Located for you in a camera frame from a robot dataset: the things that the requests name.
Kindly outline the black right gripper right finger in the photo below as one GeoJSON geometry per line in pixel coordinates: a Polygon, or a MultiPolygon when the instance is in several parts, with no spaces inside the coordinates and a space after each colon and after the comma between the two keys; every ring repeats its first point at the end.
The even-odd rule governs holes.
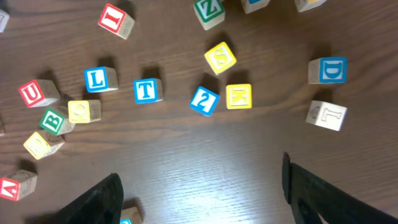
{"type": "Polygon", "coordinates": [[[303,167],[291,163],[284,153],[282,164],[284,197],[296,223],[397,224],[394,218],[329,184],[303,167]]]}

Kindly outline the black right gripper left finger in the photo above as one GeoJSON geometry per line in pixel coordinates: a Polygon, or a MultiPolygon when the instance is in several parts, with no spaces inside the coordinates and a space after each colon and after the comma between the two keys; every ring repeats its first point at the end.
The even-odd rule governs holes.
{"type": "Polygon", "coordinates": [[[50,217],[46,224],[119,224],[124,192],[112,173],[50,217]]]}

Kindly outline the blue P wooden block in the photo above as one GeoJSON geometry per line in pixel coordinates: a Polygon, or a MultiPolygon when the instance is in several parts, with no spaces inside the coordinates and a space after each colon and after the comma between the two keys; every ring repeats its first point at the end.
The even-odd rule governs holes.
{"type": "Polygon", "coordinates": [[[142,224],[141,215],[137,207],[127,208],[121,211],[120,224],[142,224]]]}

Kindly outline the yellow block mid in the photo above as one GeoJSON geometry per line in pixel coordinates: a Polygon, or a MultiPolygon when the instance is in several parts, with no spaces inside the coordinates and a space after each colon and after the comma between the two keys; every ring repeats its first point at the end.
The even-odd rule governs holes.
{"type": "Polygon", "coordinates": [[[231,68],[236,62],[236,57],[226,42],[221,42],[205,54],[205,59],[215,75],[219,75],[231,68]]]}

